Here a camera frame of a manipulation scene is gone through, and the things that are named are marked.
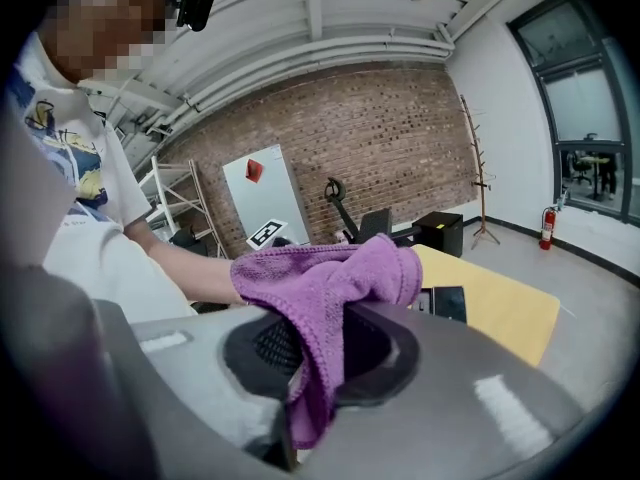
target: black speaker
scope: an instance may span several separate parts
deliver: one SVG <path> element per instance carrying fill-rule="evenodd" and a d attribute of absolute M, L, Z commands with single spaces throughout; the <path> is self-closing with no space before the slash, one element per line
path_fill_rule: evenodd
<path fill-rule="evenodd" d="M 462 215 L 457 213 L 431 212 L 413 223 L 420 227 L 414 236 L 416 244 L 445 252 L 459 258 L 462 256 Z"/>

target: desk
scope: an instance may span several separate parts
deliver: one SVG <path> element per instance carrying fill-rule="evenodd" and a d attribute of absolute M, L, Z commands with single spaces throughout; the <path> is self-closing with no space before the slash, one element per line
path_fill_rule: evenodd
<path fill-rule="evenodd" d="M 598 166 L 601 164 L 608 164 L 609 159 L 598 158 L 596 156 L 583 156 L 582 158 L 578 159 L 578 163 L 580 162 L 593 165 L 593 200 L 595 201 L 598 199 Z"/>
<path fill-rule="evenodd" d="M 413 250 L 422 264 L 423 288 L 464 287 L 468 325 L 538 366 L 560 311 L 557 298 L 435 249 Z"/>

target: black mesh grill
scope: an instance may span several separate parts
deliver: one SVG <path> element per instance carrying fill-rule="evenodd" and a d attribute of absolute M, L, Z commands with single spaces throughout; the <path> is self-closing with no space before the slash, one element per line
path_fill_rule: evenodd
<path fill-rule="evenodd" d="M 376 368 L 391 352 L 387 334 L 349 308 L 344 310 L 344 377 L 350 380 Z"/>
<path fill-rule="evenodd" d="M 298 334 L 284 318 L 258 334 L 253 345 L 260 359 L 287 377 L 291 377 L 302 363 Z"/>

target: metal shelf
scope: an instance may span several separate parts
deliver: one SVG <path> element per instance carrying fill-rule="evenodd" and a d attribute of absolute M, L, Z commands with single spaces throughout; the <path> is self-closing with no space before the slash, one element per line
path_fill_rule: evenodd
<path fill-rule="evenodd" d="M 176 185 L 189 178 L 192 179 L 195 185 L 198 199 L 188 200 L 174 190 Z M 193 160 L 189 160 L 187 165 L 159 164 L 157 157 L 154 156 L 151 158 L 151 171 L 140 180 L 139 186 L 147 199 L 159 199 L 156 208 L 146 217 L 146 221 L 149 224 L 156 224 L 166 220 L 171 233 L 175 234 L 178 232 L 178 226 L 174 221 L 174 217 L 190 209 L 196 210 L 204 215 L 209 226 L 205 231 L 197 233 L 196 238 L 199 240 L 207 235 L 212 235 L 216 243 L 215 257 L 228 257 L 205 203 Z M 167 193 L 178 201 L 169 204 L 167 202 Z"/>

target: wooden coat rack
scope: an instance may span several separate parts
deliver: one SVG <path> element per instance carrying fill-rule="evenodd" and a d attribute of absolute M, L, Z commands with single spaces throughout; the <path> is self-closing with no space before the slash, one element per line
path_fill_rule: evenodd
<path fill-rule="evenodd" d="M 500 245 L 500 240 L 498 240 L 495 237 L 495 235 L 487 229 L 487 206 L 486 206 L 484 191 L 486 188 L 491 190 L 491 187 L 489 187 L 489 185 L 485 183 L 484 162 L 482 161 L 482 158 L 481 158 L 484 151 L 480 151 L 480 139 L 476 135 L 476 130 L 480 128 L 480 125 L 478 126 L 473 125 L 473 120 L 471 119 L 471 113 L 469 112 L 467 101 L 464 99 L 464 96 L 462 95 L 460 96 L 460 99 L 462 100 L 462 107 L 464 108 L 464 113 L 467 116 L 467 120 L 469 121 L 469 128 L 471 129 L 471 138 L 473 140 L 472 145 L 476 153 L 476 160 L 478 161 L 478 174 L 476 175 L 477 180 L 474 181 L 473 184 L 480 187 L 480 199 L 482 201 L 482 224 L 480 225 L 480 229 L 473 234 L 473 236 L 476 237 L 476 239 L 473 242 L 473 245 L 471 246 L 471 249 L 473 250 L 476 248 L 476 245 L 478 245 L 480 238 L 482 238 L 482 235 L 484 234 L 489 235 L 493 240 L 495 240 L 495 242 L 498 245 Z"/>

